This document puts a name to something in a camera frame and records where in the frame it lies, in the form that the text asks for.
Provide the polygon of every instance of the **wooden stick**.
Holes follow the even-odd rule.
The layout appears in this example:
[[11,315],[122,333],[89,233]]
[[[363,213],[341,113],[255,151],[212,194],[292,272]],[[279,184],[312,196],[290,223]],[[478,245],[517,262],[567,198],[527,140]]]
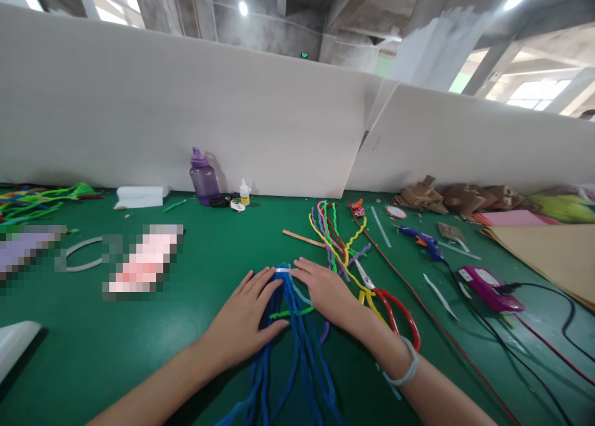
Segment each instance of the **wooden stick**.
[[292,232],[286,231],[285,229],[283,230],[283,234],[288,235],[288,236],[293,237],[293,238],[296,238],[296,239],[301,240],[301,241],[305,241],[305,242],[307,242],[309,244],[313,244],[314,246],[319,246],[319,247],[324,248],[324,249],[327,248],[327,246],[325,244],[323,244],[323,243],[320,243],[320,242],[317,242],[317,241],[314,241],[314,240],[310,240],[309,238],[302,237],[300,235],[297,235],[297,234],[294,234]]

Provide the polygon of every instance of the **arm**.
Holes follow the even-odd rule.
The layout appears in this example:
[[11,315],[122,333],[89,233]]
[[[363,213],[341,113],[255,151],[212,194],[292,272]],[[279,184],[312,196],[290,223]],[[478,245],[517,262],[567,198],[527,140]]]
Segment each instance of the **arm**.
[[[391,379],[402,378],[411,365],[411,353],[368,308],[351,294],[331,270],[300,258],[290,274],[304,282],[316,309],[330,322],[358,339]],[[495,425],[494,421],[432,364],[419,356],[419,366],[409,384],[399,391],[426,426]]]
[[235,367],[277,336],[287,321],[264,330],[258,325],[273,292],[282,280],[268,281],[268,267],[242,280],[209,329],[139,386],[89,422],[99,425],[161,425],[188,398],[223,371]]

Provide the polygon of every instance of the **yellow pipe cleaner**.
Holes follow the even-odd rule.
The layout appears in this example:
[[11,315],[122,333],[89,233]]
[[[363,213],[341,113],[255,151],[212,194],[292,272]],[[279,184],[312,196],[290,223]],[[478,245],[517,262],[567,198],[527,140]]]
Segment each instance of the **yellow pipe cleaner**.
[[[318,229],[316,229],[316,226],[314,226],[314,223],[312,222],[312,214],[308,214],[308,219],[310,220],[310,225],[312,226],[312,229],[314,229],[314,231],[318,234],[318,237],[320,237],[322,239],[322,241],[324,243],[326,243],[326,245],[330,248],[330,250],[333,252],[333,254],[335,255],[335,257],[337,258],[337,260],[339,260],[343,266],[345,267],[345,272],[349,275],[349,277],[351,277],[353,279],[353,281],[357,284],[357,286],[359,287],[359,289],[361,291],[363,291],[366,294],[366,299],[368,299],[368,304],[370,305],[370,309],[375,313],[376,316],[378,316],[380,318],[380,320],[382,322],[384,322],[385,325],[388,326],[388,324],[386,323],[386,321],[384,320],[384,318],[382,317],[382,315],[378,312],[378,310],[376,309],[374,303],[372,302],[372,296],[375,295],[373,291],[367,289],[365,286],[362,286],[362,284],[359,282],[359,280],[349,272],[349,270],[347,269],[347,265],[349,263],[349,252],[347,251],[347,247],[345,247],[346,250],[346,258],[345,261],[341,260],[341,257],[339,257],[339,255],[337,254],[337,252],[335,251],[335,249],[333,248],[333,246],[327,241],[326,238],[323,237],[323,235],[320,233],[320,231]],[[364,217],[364,223],[362,224],[361,229],[355,234],[355,236],[353,236],[350,239],[350,242],[348,244],[353,243],[353,241],[357,238],[357,236],[364,230],[364,226],[366,225],[367,219]]]

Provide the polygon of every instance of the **purple water bottle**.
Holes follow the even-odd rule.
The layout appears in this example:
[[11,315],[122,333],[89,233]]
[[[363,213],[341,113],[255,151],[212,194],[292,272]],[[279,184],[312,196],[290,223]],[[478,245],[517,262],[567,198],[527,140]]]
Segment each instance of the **purple water bottle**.
[[196,190],[196,197],[202,205],[208,206],[209,201],[221,196],[215,169],[209,166],[209,160],[200,153],[197,147],[192,147],[190,162],[192,164],[190,178],[192,178],[192,184]]

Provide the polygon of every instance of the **hand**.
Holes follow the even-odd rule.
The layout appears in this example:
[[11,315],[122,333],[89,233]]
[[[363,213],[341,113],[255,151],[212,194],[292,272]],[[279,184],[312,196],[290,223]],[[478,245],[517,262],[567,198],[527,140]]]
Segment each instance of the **hand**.
[[330,269],[303,257],[293,263],[299,269],[291,269],[289,274],[308,286],[315,309],[336,326],[346,329],[354,311],[359,311],[362,305],[343,279]]
[[288,321],[280,320],[258,329],[268,301],[283,284],[280,279],[267,284],[273,274],[275,268],[269,267],[254,277],[250,271],[199,340],[202,345],[208,344],[207,353],[219,357],[221,371],[254,355],[289,325]]

